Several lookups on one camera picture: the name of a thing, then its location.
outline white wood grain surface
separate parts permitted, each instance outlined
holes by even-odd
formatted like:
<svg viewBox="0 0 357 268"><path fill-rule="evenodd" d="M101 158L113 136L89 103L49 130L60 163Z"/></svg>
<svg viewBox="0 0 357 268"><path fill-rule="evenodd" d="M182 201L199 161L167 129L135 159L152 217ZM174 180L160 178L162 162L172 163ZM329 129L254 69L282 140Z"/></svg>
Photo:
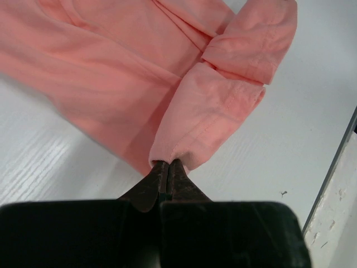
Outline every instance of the white wood grain surface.
<svg viewBox="0 0 357 268"><path fill-rule="evenodd" d="M263 102L190 177L213 200L284 202L304 224L357 105L357 3L298 6L295 40ZM140 178L43 96L0 76L0 204L116 198Z"/></svg>

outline pink shirt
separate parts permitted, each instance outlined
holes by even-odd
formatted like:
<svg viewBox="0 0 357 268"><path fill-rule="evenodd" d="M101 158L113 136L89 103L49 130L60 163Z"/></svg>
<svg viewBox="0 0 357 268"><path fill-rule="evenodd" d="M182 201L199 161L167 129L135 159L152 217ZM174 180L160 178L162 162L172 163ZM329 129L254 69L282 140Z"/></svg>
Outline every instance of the pink shirt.
<svg viewBox="0 0 357 268"><path fill-rule="evenodd" d="M141 173L192 170L261 101L296 23L294 0L3 0L0 71Z"/></svg>

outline shirt sleeve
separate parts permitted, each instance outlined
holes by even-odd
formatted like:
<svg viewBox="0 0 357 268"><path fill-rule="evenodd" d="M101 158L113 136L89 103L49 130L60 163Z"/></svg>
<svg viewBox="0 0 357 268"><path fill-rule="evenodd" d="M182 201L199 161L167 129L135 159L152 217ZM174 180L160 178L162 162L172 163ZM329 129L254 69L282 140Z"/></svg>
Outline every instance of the shirt sleeve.
<svg viewBox="0 0 357 268"><path fill-rule="evenodd" d="M182 79L164 114L149 160L208 161L265 94L297 27L294 0L248 0Z"/></svg>

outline white panel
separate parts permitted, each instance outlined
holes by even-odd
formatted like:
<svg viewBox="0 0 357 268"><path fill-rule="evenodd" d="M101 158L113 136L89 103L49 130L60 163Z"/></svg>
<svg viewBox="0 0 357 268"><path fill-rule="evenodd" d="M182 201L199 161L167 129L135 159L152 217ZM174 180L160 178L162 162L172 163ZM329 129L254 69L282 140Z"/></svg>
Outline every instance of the white panel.
<svg viewBox="0 0 357 268"><path fill-rule="evenodd" d="M307 227L305 241L314 268L327 268L334 255L340 262L345 256L346 264L341 262L336 266L335 262L331 268L357 267L357 262L351 266L353 259L357 261L354 256L357 250L356 209L357 135L353 133Z"/></svg>

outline folded fabric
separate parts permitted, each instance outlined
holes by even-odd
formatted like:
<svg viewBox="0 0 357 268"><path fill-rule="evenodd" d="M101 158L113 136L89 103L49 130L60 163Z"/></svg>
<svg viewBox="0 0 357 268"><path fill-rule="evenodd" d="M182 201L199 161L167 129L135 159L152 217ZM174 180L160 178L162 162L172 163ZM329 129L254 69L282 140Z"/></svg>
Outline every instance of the folded fabric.
<svg viewBox="0 0 357 268"><path fill-rule="evenodd" d="M143 174L207 161L264 96L294 0L2 0L0 71Z"/></svg>

